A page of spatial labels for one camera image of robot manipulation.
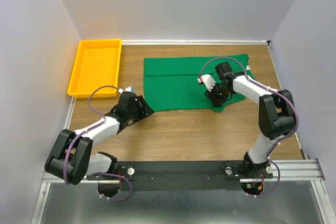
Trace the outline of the green t shirt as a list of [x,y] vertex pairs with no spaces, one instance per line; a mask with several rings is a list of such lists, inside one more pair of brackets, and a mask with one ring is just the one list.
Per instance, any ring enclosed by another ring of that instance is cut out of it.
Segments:
[[144,59],[144,98],[155,111],[211,109],[222,112],[225,106],[243,101],[235,94],[220,108],[205,96],[207,90],[197,82],[201,69],[213,57],[177,57]]

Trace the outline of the yellow plastic tray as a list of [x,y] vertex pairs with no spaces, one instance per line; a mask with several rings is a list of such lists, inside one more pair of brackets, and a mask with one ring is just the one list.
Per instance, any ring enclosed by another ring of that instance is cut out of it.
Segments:
[[79,42],[67,93],[74,98],[115,97],[118,86],[121,39],[82,40]]

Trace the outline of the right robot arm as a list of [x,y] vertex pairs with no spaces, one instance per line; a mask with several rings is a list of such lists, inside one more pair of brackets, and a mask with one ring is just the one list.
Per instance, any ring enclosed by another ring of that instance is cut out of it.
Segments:
[[267,167],[276,146],[292,136],[298,128],[299,119],[292,94],[288,90],[278,91],[255,81],[246,70],[234,72],[229,62],[218,64],[215,71],[218,81],[204,73],[197,78],[198,83],[206,87],[205,96],[214,107],[221,107],[235,94],[241,94],[258,105],[260,134],[244,155],[240,169],[244,176],[253,178]]

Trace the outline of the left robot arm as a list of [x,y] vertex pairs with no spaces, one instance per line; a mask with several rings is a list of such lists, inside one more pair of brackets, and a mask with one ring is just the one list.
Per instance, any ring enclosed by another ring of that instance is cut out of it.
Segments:
[[105,152],[92,155],[92,148],[153,113],[143,96],[123,91],[117,105],[98,122],[75,131],[60,131],[45,162],[45,172],[67,185],[76,185],[93,174],[112,179],[119,173],[117,158]]

